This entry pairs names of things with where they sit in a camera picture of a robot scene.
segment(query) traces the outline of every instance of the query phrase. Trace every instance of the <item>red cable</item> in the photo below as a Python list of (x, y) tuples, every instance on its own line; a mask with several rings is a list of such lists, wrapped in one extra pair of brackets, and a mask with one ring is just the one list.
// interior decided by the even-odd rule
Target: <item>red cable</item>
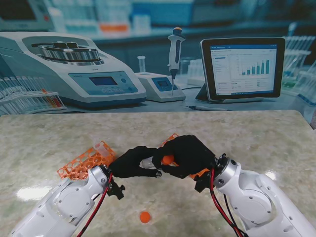
[(215, 169), (212, 168), (212, 174), (211, 174), (211, 196), (212, 196), (212, 199), (213, 199), (213, 202), (217, 208), (217, 210), (222, 214), (222, 216), (224, 217), (224, 219), (226, 220), (226, 222), (238, 233), (238, 235), (240, 237), (243, 237), (242, 234), (240, 233), (239, 229), (234, 226), (234, 224), (230, 221), (230, 219), (228, 218), (228, 216), (226, 215), (226, 213), (224, 212), (224, 210), (218, 205), (216, 199), (215, 199), (215, 194), (214, 194), (214, 176), (215, 176)]
[(93, 213), (91, 214), (89, 220), (87, 221), (87, 223), (85, 224), (83, 229), (80, 231), (80, 233), (77, 235), (77, 237), (81, 237), (83, 235), (83, 233), (88, 228), (88, 226), (90, 225), (91, 221), (93, 220), (95, 214), (97, 214), (97, 212), (98, 212), (98, 210), (99, 210), (99, 208), (100, 208), (100, 206), (101, 206), (101, 204), (102, 204), (102, 202), (103, 202), (103, 200), (105, 198), (105, 195), (107, 194), (107, 191), (108, 191), (109, 185), (111, 183), (111, 180), (112, 180), (112, 173), (109, 176), (108, 185), (106, 186), (106, 188), (105, 188), (105, 190), (104, 190), (104, 192), (103, 192), (103, 194), (102, 194), (97, 206), (95, 207), (95, 209), (94, 209)]

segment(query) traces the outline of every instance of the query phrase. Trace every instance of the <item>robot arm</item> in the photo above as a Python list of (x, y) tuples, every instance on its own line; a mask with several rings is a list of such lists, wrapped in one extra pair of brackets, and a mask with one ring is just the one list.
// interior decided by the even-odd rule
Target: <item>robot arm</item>
[(123, 198), (106, 166), (88, 170), (88, 179), (66, 179), (49, 191), (36, 207), (12, 230), (10, 237), (70, 237), (94, 206), (91, 199), (109, 185), (107, 194)]
[[(210, 180), (205, 173), (196, 190)], [(315, 237), (316, 230), (268, 176), (242, 170), (240, 163), (222, 155), (215, 168), (214, 185), (226, 194), (249, 237)]]

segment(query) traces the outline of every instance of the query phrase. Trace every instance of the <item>small orange disc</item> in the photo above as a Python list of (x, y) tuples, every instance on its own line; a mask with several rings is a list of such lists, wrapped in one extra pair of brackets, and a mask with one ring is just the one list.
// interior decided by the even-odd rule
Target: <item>small orange disc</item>
[(150, 217), (150, 214), (146, 211), (143, 211), (141, 214), (140, 214), (140, 221), (144, 224), (148, 223), (150, 221), (151, 217)]
[(161, 160), (161, 163), (164, 165), (169, 165), (171, 163), (173, 163), (174, 161), (174, 157), (173, 155), (168, 155), (168, 156), (164, 156)]

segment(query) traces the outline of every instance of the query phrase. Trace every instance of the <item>black gloved hand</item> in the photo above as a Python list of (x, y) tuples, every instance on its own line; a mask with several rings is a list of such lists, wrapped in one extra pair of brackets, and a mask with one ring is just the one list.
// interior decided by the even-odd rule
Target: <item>black gloved hand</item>
[(157, 169), (144, 169), (139, 167), (142, 160), (152, 157), (157, 152), (156, 148), (135, 147), (129, 149), (121, 157), (109, 165), (113, 175), (118, 178), (129, 178), (134, 176), (160, 177), (161, 172)]
[[(178, 166), (161, 165), (166, 155), (173, 155)], [(164, 172), (179, 178), (199, 173), (215, 165), (215, 155), (197, 137), (186, 135), (176, 137), (159, 148), (153, 157), (153, 164)]]

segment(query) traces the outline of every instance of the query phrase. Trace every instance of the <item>tablet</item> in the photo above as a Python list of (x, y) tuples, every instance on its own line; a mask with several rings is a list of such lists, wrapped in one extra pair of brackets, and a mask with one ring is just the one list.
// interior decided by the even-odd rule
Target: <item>tablet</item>
[(200, 46), (208, 100), (280, 96), (285, 39), (204, 39)]

